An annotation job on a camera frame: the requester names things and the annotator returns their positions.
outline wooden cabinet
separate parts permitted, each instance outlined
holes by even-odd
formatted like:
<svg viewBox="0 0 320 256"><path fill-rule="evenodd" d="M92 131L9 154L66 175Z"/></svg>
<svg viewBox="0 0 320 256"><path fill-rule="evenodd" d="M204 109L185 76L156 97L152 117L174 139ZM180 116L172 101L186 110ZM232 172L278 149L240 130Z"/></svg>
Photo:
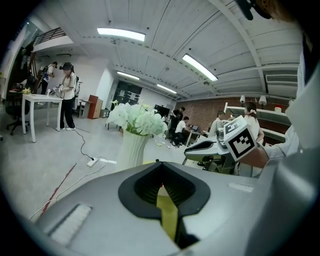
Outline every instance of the wooden cabinet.
<svg viewBox="0 0 320 256"><path fill-rule="evenodd" d="M99 118L103 100L99 99L97 96L90 95L89 102L91 102L91 104L90 104L90 109L88 113L88 118L89 119Z"/></svg>

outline white ceiling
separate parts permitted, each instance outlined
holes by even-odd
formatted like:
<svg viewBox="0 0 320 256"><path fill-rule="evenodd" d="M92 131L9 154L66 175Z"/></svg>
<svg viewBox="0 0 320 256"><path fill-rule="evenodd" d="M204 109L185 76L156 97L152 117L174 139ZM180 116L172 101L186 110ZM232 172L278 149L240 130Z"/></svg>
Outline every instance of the white ceiling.
<svg viewBox="0 0 320 256"><path fill-rule="evenodd" d="M176 99L266 94L265 70L296 71L299 63L302 39L294 24L254 11L249 21L232 0L50 0L43 9L75 42L77 54L111 59L115 70L177 91ZM100 36L98 27L144 33L145 41ZM188 66L184 54L219 80L211 82ZM292 95L285 86L273 91Z"/></svg>

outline fluorescent light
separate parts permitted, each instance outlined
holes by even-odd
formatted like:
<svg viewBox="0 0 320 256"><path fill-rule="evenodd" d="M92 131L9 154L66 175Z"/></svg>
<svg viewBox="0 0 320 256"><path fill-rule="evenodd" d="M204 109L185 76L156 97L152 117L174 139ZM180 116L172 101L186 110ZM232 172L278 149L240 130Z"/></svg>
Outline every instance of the fluorescent light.
<svg viewBox="0 0 320 256"><path fill-rule="evenodd" d="M164 86L162 86L162 85L160 85L160 84L157 84L156 86L158 86L158 87L160 87L160 88L162 88L162 89L165 89L165 90L167 90L167 91L169 91L169 92L171 92L171 93L173 93L173 94L176 94L176 93L177 93L176 91L171 90L171 89L168 89L167 87L164 87Z"/></svg>
<svg viewBox="0 0 320 256"><path fill-rule="evenodd" d="M132 78L132 79L140 80L140 78L139 78L139 77L134 76L134 75L130 75L130 74L126 74L126 73L122 73L122 72L120 72L120 71L117 71L117 73L118 73L119 75L121 75L121 76L124 76L124 77L128 77L128 78Z"/></svg>
<svg viewBox="0 0 320 256"><path fill-rule="evenodd" d="M182 59L184 61L188 62L190 65L194 66L197 70L199 70L201 73L203 73L211 81L214 82L214 81L218 80L218 78L214 74L212 74L206 67L201 65L198 61L196 61L194 58L192 58L188 54L184 55Z"/></svg>
<svg viewBox="0 0 320 256"><path fill-rule="evenodd" d="M123 30L123 29L116 29L116 28L106 28L106 27L99 27L98 33L100 35L111 35L111 36L119 36L119 37L126 37L126 38L132 38L139 41L145 41L145 34L137 33L129 30Z"/></svg>

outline vent grille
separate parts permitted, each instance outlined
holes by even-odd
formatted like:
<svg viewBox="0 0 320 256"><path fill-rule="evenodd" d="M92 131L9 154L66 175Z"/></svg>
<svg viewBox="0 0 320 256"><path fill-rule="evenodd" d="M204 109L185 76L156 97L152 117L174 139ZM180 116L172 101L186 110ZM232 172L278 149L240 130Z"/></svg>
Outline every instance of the vent grille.
<svg viewBox="0 0 320 256"><path fill-rule="evenodd" d="M296 74L271 74L265 76L268 84L296 85L298 76Z"/></svg>

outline flower vase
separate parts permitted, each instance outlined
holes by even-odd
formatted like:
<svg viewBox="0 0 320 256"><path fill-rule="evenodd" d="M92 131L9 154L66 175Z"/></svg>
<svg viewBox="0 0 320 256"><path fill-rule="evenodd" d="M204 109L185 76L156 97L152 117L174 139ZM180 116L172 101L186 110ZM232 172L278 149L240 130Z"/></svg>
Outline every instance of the flower vase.
<svg viewBox="0 0 320 256"><path fill-rule="evenodd" d="M116 172L140 166L144 163L144 151L149 137L123 130L123 142L115 166Z"/></svg>

